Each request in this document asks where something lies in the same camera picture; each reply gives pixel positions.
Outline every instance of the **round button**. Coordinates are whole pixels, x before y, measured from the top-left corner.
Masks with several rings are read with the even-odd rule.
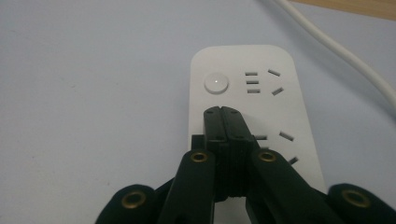
[[[222,73],[212,73],[205,78],[205,88],[212,94],[220,94],[228,88],[228,78]]]

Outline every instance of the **power cord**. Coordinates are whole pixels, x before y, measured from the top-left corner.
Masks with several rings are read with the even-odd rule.
[[[297,8],[295,8],[289,0],[274,1],[288,12],[289,15],[291,15],[294,20],[297,21],[318,42],[337,54],[364,75],[382,93],[396,111],[396,90],[394,90],[388,82],[381,77],[381,75],[379,75],[367,63],[362,61],[358,56],[324,34],[316,25],[309,21]]]

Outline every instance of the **outlet hole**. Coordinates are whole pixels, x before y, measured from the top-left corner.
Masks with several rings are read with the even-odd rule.
[[[280,73],[278,73],[277,71],[274,71],[274,70],[272,70],[272,69],[269,69],[269,70],[268,70],[268,73],[271,73],[271,74],[274,75],[274,76],[280,77]]]
[[[259,80],[249,80],[249,81],[247,81],[247,84],[248,84],[248,85],[251,85],[251,84],[259,84]]]
[[[297,157],[293,157],[291,160],[289,160],[289,164],[293,165],[294,163],[296,163],[298,161]]]
[[[256,140],[267,140],[267,135],[254,135]]]
[[[279,135],[280,135],[281,137],[284,137],[284,138],[288,139],[288,140],[291,141],[291,142],[294,140],[294,137],[291,136],[291,135],[289,135],[289,134],[280,132]]]
[[[257,76],[257,73],[255,73],[255,72],[248,72],[248,73],[245,73],[245,76],[247,76],[247,77],[255,77],[255,76]]]
[[[247,93],[260,93],[260,89],[247,90]]]
[[[282,91],[284,91],[283,88],[279,88],[279,89],[273,91],[272,94],[273,94],[273,95],[278,95],[278,94],[280,94]]]

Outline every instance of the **socket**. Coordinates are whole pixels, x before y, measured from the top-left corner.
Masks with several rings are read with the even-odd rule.
[[[326,191],[293,59],[269,45],[202,49],[191,62],[191,136],[212,106],[242,113],[261,147],[278,151],[313,188]]]

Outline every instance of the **black plastic part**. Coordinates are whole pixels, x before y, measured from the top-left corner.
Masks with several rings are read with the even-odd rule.
[[[396,223],[396,212],[390,206],[368,190],[354,185],[332,186],[327,201],[347,223]]]
[[[252,224],[276,223],[270,209],[263,202],[253,202],[249,198],[247,198],[245,207],[247,209],[247,215]]]
[[[137,203],[136,207],[125,207],[122,202],[128,201],[128,195],[134,192],[138,192],[137,197],[143,197],[140,198],[141,203]],[[142,185],[126,187],[113,196],[97,218],[96,224],[153,224],[156,221],[151,215],[154,204],[154,189]]]
[[[96,224],[210,224],[214,202],[228,197],[247,197],[253,224],[396,223],[396,212],[365,189],[312,189],[279,153],[260,149],[237,110],[212,107],[204,120],[174,179],[120,190]]]
[[[214,181],[215,156],[207,150],[187,152],[157,223],[213,223]]]
[[[244,197],[247,192],[246,161],[253,150],[251,135],[241,113],[230,107],[211,107],[204,113],[205,149],[216,162],[216,202]]]
[[[251,154],[249,173],[253,202],[264,202],[276,223],[344,223],[277,152]]]

